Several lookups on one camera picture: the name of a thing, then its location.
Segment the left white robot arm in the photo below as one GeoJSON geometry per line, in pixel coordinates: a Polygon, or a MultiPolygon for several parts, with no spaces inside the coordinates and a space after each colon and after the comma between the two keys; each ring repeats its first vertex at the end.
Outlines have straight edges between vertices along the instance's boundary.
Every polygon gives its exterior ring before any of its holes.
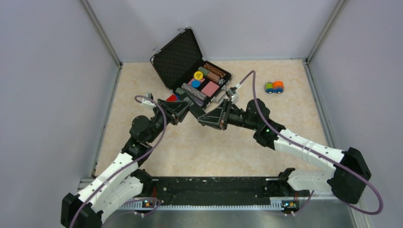
{"type": "Polygon", "coordinates": [[[187,101],[165,101],[142,96],[143,105],[152,108],[154,116],[135,117],[130,138],[112,163],[90,184],[62,200],[60,223],[66,228],[100,228],[129,200],[152,192],[151,177],[139,167],[161,142],[168,124],[182,122],[192,105],[187,101]]]}

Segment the black remote control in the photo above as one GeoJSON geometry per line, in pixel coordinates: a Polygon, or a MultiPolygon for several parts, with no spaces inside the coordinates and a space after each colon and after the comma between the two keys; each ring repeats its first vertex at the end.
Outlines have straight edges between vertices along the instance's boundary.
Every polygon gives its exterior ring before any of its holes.
{"type": "Polygon", "coordinates": [[[189,105],[189,111],[196,119],[206,114],[198,104],[189,105]]]}

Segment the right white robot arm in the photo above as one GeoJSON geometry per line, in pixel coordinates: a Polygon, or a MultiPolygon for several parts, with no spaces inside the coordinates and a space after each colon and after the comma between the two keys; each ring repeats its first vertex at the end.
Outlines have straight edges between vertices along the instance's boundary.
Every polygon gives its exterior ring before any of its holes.
{"type": "Polygon", "coordinates": [[[250,100],[246,110],[224,100],[198,122],[218,130],[234,125],[254,130],[253,138],[263,146],[301,158],[319,172],[293,170],[278,184],[279,191],[291,196],[297,190],[331,192],[345,203],[357,204],[370,180],[371,172],[362,153],[353,147],[344,151],[308,140],[269,118],[270,110],[260,99],[250,100]]]}

